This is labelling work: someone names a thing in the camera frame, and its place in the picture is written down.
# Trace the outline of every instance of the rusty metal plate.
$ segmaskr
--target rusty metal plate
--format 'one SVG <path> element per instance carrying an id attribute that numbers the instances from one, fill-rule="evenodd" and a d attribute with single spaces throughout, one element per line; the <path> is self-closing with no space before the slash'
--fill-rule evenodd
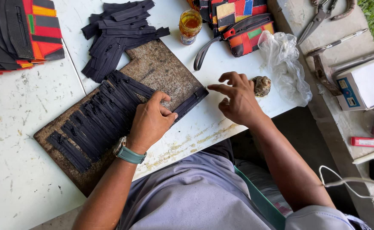
<path id="1" fill-rule="evenodd" d="M 126 53 L 132 60 L 120 71 L 152 89 L 167 93 L 171 97 L 171 101 L 163 102 L 162 104 L 171 111 L 174 111 L 182 102 L 189 98 L 194 91 L 202 87 L 201 83 L 160 39 L 128 50 Z M 79 107 L 83 103 L 89 101 L 98 91 L 98 88 L 93 90 L 55 120 L 41 128 L 33 136 L 86 197 L 90 195 L 102 175 L 115 159 L 113 154 L 111 154 L 112 149 L 103 153 L 98 162 L 92 164 L 89 170 L 81 174 L 69 160 L 46 139 L 53 131 L 57 131 L 67 138 L 76 148 L 80 149 L 75 142 L 61 131 L 61 127 L 73 112 L 79 110 Z"/>

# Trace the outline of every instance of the wristwatch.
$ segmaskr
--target wristwatch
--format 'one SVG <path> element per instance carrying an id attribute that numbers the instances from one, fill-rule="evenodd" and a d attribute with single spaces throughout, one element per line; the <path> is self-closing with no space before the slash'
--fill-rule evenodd
<path id="1" fill-rule="evenodd" d="M 113 154 L 116 157 L 120 157 L 121 159 L 133 163 L 133 164 L 141 164 L 144 161 L 147 153 L 143 155 L 137 154 L 126 147 L 127 137 L 124 136 L 120 138 L 119 142 L 117 143 L 116 147 L 113 149 Z"/>

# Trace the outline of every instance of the white cable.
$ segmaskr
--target white cable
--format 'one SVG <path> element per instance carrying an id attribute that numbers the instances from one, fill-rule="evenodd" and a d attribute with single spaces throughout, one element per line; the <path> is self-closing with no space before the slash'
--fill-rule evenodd
<path id="1" fill-rule="evenodd" d="M 321 172 L 321 169 L 322 168 L 325 168 L 331 172 L 333 172 L 335 175 L 337 175 L 339 177 L 339 181 L 336 181 L 336 182 L 331 182 L 331 183 L 327 183 L 325 184 L 325 181 L 323 180 L 323 176 L 322 176 L 322 172 Z M 334 170 L 326 167 L 325 165 L 321 165 L 319 167 L 319 176 L 320 176 L 320 180 L 322 181 L 322 184 L 323 186 L 325 187 L 332 187 L 332 186 L 338 186 L 338 185 L 342 185 L 342 184 L 345 184 L 345 186 L 350 190 L 352 191 L 355 195 L 357 195 L 358 197 L 360 198 L 374 198 L 374 196 L 361 196 L 359 194 L 357 194 L 348 184 L 347 182 L 368 182 L 368 183 L 372 183 L 374 184 L 374 180 L 371 180 L 371 179 L 367 179 L 367 178 L 359 178 L 359 177 L 346 177 L 346 178 L 342 178 L 340 175 L 338 175 Z"/>

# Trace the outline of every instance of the red lighter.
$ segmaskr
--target red lighter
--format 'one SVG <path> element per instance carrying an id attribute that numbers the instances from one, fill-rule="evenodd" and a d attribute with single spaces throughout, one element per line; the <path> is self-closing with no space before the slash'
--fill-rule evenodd
<path id="1" fill-rule="evenodd" d="M 374 147 L 374 138 L 351 137 L 350 144 L 353 146 Z"/>

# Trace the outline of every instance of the cardboard box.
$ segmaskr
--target cardboard box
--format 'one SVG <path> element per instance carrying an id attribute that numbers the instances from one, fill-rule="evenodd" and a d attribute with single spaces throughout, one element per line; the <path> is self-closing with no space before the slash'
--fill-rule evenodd
<path id="1" fill-rule="evenodd" d="M 344 111 L 374 107 L 374 60 L 336 76 L 343 95 L 337 96 Z"/>

